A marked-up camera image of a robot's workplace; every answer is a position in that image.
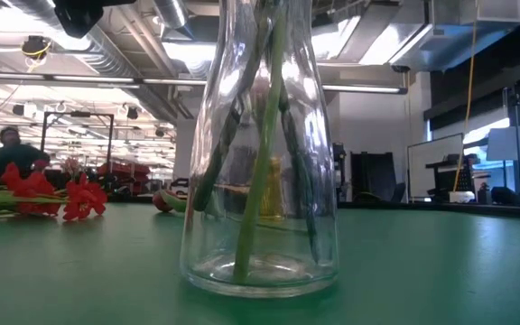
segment green table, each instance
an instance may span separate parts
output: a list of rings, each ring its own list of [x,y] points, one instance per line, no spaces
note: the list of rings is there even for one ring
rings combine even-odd
[[[183,220],[154,212],[0,222],[0,324],[520,324],[520,219],[341,210],[338,284],[255,301],[183,281]]]

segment man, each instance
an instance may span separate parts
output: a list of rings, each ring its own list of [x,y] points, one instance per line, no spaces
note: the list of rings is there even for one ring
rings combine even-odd
[[[50,162],[50,156],[28,144],[22,144],[16,128],[8,126],[1,130],[0,141],[0,175],[5,172],[9,163],[15,163],[22,177],[27,177],[35,170],[42,171]]]

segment glass vase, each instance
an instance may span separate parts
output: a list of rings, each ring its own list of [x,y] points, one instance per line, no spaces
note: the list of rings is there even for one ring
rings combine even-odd
[[[339,270],[332,151],[310,0],[221,0],[191,156],[181,270],[245,297],[290,297]]]

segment ceiling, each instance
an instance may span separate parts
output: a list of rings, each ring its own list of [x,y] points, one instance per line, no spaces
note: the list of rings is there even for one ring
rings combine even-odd
[[[0,0],[0,4],[18,1],[22,2]],[[38,5],[47,5],[46,1],[51,0],[33,0]],[[206,78],[215,51],[215,35],[218,33],[218,1],[185,0],[184,3],[190,12],[190,26],[194,31],[198,28],[204,31],[208,29],[208,33],[202,33],[202,40],[206,37],[208,39],[202,42],[175,41],[173,31],[163,31],[153,0],[137,0],[128,7],[107,7],[93,32],[94,40],[99,37],[102,46],[111,49],[111,55],[118,57],[130,68],[127,71],[131,71],[133,77]],[[433,23],[430,26],[438,25],[431,17],[427,18],[430,8],[427,9],[425,2],[420,0],[313,0],[312,3],[312,43],[318,57],[320,76],[325,83],[353,82],[401,87],[402,76],[393,72],[386,63],[412,38],[426,30],[428,23]],[[66,42],[65,37],[59,35],[57,26],[53,29],[47,24],[49,19],[33,17],[0,5],[1,72],[98,75],[92,69],[93,65],[89,64],[89,52],[72,51],[87,50],[87,37],[80,42]],[[27,59],[19,51],[29,35],[42,35],[54,40],[41,64],[34,64],[33,60]],[[431,33],[425,38],[430,40],[430,37]],[[411,62],[411,66],[423,57],[420,51],[406,54],[403,60]],[[171,88],[165,85],[142,85],[141,88],[143,92],[106,88],[105,85],[103,88],[91,88],[78,84],[58,87],[50,84],[0,83],[0,129],[6,125],[18,125],[25,134],[24,140],[39,146],[44,111],[55,112],[60,107],[60,110],[65,108],[66,112],[81,110],[114,114],[116,145],[113,155],[119,159],[158,166],[160,177],[170,177],[174,164],[174,125],[178,119],[191,119],[198,114],[203,89],[190,86]],[[14,105],[29,107],[30,115],[14,115]],[[128,107],[138,107],[139,117],[136,120],[126,117]],[[68,120],[71,125],[57,123],[48,131],[47,136],[51,140],[46,140],[46,148],[56,153],[57,162],[68,155],[78,155],[80,159],[88,161],[104,159],[102,157],[107,153],[107,140],[104,138],[107,130],[100,126],[106,121],[93,118],[90,121]],[[70,132],[69,129],[77,125],[93,126],[88,128],[93,133],[78,135],[77,132]],[[158,127],[165,130],[165,136],[155,135]],[[73,143],[93,145],[69,145]]]

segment vase base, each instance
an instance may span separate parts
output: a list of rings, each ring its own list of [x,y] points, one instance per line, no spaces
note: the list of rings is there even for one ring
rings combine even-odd
[[[253,255],[249,283],[241,285],[230,282],[233,261],[233,255],[217,256],[199,265],[197,272],[188,271],[184,275],[199,288],[246,298],[288,298],[313,293],[333,284],[337,277],[336,273],[320,273],[298,259],[282,255]]]

